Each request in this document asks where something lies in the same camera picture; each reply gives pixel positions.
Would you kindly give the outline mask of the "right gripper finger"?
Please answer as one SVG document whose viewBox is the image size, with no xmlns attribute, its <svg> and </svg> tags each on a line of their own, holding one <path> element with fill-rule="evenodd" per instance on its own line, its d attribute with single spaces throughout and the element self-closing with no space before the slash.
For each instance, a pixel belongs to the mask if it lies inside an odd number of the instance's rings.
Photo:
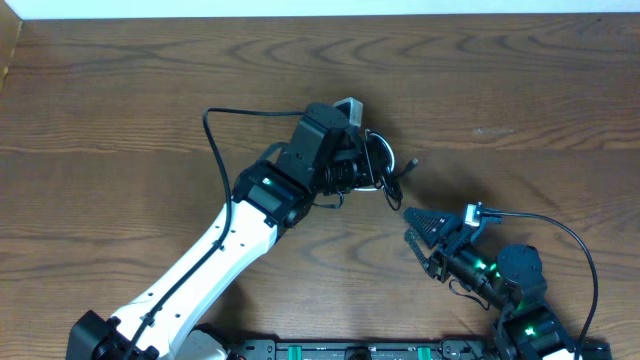
<svg viewBox="0 0 640 360">
<path fill-rule="evenodd" d="M 462 219 L 454 213 L 443 213 L 418 208 L 407 208 L 404 220 L 417 232 L 429 249 L 443 242 L 452 232 L 457 231 Z"/>
<path fill-rule="evenodd" d="M 416 256 L 420 266 L 424 270 L 425 273 L 428 272 L 428 258 L 424 255 L 423 251 L 419 246 L 419 241 L 422 237 L 419 233 L 413 229 L 409 228 L 404 233 L 404 240 L 408 244 L 409 248 L 412 250 L 414 255 Z"/>
</svg>

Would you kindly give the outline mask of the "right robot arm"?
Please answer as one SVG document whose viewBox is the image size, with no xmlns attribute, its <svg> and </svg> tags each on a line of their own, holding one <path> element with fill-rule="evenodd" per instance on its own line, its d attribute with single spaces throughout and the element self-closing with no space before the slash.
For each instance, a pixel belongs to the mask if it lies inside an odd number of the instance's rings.
<svg viewBox="0 0 640 360">
<path fill-rule="evenodd" d="M 499 312 L 491 328 L 492 354 L 500 359 L 581 359 L 584 338 L 571 339 L 545 300 L 547 282 L 538 250 L 511 244 L 490 257 L 477 240 L 489 224 L 528 213 L 470 204 L 462 216 L 418 208 L 404 211 L 404 239 L 424 272 L 457 296 Z"/>
</svg>

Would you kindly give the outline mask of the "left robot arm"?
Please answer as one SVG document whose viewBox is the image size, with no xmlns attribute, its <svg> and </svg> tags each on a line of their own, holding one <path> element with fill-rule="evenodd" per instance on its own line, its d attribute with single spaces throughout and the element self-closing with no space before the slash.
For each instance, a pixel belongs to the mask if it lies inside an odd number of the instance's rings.
<svg viewBox="0 0 640 360">
<path fill-rule="evenodd" d="M 69 359 L 225 359 L 197 324 L 231 283 L 315 206 L 374 184 L 393 161 L 361 136 L 363 105 L 346 98 L 296 112 L 291 139 L 271 144 L 234 183 L 202 237 L 152 286 L 108 319 L 85 313 Z"/>
</svg>

